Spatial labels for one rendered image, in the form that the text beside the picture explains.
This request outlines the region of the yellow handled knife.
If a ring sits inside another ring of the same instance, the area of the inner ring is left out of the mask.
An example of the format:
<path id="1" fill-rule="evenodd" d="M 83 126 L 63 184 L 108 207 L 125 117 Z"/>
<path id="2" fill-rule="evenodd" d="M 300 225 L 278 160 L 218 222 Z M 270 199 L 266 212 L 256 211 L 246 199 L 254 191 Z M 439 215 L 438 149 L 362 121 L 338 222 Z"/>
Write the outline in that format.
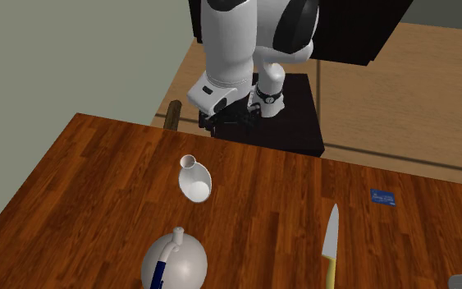
<path id="1" fill-rule="evenodd" d="M 338 236 L 339 209 L 338 205 L 334 204 L 327 222 L 327 229 L 322 245 L 322 257 L 328 260 L 327 273 L 325 277 L 325 289 L 335 288 Z"/>

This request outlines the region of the black robot stand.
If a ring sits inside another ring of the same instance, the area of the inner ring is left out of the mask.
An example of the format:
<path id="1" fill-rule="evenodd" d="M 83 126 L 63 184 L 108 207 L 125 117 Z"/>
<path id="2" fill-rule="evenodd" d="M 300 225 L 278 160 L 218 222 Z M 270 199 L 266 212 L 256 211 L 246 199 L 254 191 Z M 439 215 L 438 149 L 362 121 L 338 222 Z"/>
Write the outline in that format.
<path id="1" fill-rule="evenodd" d="M 274 117 L 261 117 L 249 131 L 229 131 L 214 137 L 269 149 L 319 157 L 325 147 L 313 102 L 309 78 L 288 73 L 284 87 L 285 107 Z"/>

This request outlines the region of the blue card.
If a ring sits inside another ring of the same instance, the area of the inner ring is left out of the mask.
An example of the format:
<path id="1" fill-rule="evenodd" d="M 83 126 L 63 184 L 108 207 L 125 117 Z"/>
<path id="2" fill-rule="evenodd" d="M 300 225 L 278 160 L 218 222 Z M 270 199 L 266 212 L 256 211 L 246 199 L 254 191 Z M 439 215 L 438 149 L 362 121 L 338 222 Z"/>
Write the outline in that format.
<path id="1" fill-rule="evenodd" d="M 372 202 L 376 204 L 384 204 L 384 205 L 389 205 L 393 207 L 396 206 L 395 196 L 391 192 L 384 191 L 384 190 L 371 189 L 370 196 L 371 196 Z"/>

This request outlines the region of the black cabinet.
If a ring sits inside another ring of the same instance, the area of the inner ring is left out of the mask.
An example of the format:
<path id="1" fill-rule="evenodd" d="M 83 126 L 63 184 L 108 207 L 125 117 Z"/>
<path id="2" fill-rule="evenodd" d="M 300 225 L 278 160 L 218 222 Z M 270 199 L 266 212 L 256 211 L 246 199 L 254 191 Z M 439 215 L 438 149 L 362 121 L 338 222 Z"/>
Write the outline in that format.
<path id="1" fill-rule="evenodd" d="M 317 59 L 366 66 L 413 0 L 254 0 L 256 59 Z"/>

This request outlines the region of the brown wooden table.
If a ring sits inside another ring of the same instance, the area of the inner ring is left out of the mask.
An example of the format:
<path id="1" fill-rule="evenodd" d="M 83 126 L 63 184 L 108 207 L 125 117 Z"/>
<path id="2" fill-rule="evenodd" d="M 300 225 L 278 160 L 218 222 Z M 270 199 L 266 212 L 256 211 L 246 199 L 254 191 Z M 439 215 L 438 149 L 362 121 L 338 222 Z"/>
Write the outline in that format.
<path id="1" fill-rule="evenodd" d="M 186 154 L 211 175 L 203 203 L 179 187 Z M 462 184 L 78 113 L 0 213 L 0 289 L 142 289 L 174 227 L 206 250 L 204 289 L 323 289 L 334 204 L 336 289 L 447 289 L 462 273 Z"/>

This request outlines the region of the brown wooden post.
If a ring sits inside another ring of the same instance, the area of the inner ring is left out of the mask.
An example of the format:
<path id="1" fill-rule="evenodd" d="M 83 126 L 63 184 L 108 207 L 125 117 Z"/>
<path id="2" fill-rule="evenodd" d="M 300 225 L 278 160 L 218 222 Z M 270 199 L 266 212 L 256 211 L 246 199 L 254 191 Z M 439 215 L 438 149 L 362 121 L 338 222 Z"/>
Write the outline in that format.
<path id="1" fill-rule="evenodd" d="M 182 103 L 179 100 L 172 100 L 167 108 L 165 121 L 163 124 L 164 129 L 176 131 L 181 117 Z"/>

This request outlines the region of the white vase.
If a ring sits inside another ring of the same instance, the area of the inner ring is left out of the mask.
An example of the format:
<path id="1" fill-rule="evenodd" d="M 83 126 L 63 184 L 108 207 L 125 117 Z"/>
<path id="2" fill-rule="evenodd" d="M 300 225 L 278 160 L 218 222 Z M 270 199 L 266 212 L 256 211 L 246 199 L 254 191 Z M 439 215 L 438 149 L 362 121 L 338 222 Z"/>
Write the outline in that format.
<path id="1" fill-rule="evenodd" d="M 211 195 L 212 178 L 208 169 L 191 154 L 180 160 L 178 183 L 183 195 L 194 203 L 203 203 Z"/>

